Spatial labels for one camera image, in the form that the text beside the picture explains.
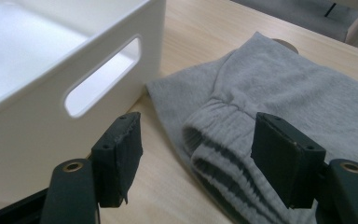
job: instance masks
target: wooden table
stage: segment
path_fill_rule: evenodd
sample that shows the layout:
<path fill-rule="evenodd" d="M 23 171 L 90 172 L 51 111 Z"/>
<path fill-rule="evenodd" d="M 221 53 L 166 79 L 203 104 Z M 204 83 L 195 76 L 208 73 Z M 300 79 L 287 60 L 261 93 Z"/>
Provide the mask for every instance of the wooden table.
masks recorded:
<path fill-rule="evenodd" d="M 293 44 L 299 54 L 358 80 L 358 49 L 228 0 L 168 0 L 160 76 L 209 62 L 238 48 L 254 32 Z M 102 223 L 231 223 L 183 167 L 149 96 L 142 113 L 144 155 L 129 204 L 101 209 Z"/>

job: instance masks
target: gray fabric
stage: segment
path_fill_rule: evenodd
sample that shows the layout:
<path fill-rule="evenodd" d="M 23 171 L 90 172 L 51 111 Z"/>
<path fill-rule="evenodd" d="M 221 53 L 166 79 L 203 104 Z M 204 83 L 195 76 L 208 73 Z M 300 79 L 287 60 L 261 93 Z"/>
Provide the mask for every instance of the gray fabric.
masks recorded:
<path fill-rule="evenodd" d="M 358 82 L 261 34 L 147 89 L 180 158 L 236 222 L 315 222 L 314 209 L 286 209 L 250 158 L 256 112 L 286 119 L 326 161 L 358 161 Z"/>

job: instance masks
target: white plastic bin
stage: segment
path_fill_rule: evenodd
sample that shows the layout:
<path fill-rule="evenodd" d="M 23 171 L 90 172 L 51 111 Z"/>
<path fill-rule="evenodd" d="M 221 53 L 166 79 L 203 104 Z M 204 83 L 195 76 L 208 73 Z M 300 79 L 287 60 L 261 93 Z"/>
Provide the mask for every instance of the white plastic bin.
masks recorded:
<path fill-rule="evenodd" d="M 85 158 L 158 73 L 165 0 L 0 1 L 0 207 Z"/>

